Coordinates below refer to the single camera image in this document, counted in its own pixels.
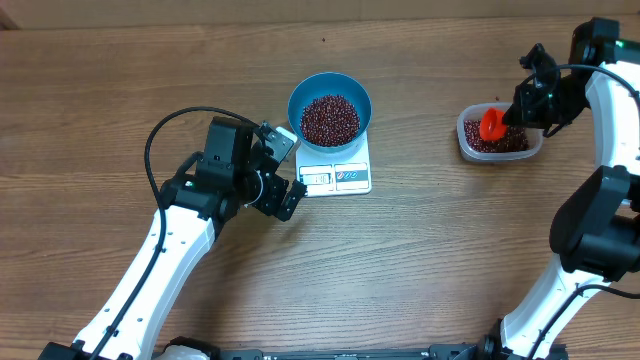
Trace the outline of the red scoop blue handle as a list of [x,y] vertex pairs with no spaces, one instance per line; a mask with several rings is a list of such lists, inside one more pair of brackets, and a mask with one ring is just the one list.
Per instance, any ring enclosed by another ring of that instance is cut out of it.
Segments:
[[504,111],[489,108],[479,125],[479,135],[483,141],[498,141],[507,133],[508,126],[503,122]]

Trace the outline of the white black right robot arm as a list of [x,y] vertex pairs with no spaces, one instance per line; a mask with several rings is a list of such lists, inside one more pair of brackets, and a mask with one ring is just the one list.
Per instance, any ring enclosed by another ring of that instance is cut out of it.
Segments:
[[556,337],[600,292],[639,270],[639,45],[619,36],[615,20],[594,17],[572,34],[567,63],[541,45],[520,60],[530,75],[515,89],[506,125],[541,130],[546,138],[584,110],[594,120],[595,170],[558,209],[553,253],[524,300],[499,319],[467,359],[565,359]]

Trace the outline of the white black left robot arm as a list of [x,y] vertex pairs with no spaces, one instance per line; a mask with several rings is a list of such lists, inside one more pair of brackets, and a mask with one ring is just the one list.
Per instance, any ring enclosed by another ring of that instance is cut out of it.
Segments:
[[69,345],[48,343],[43,359],[152,359],[186,280],[243,206],[280,221],[306,191],[277,175],[300,141],[290,131],[237,116],[212,119],[205,147],[163,185],[146,239],[100,312]]

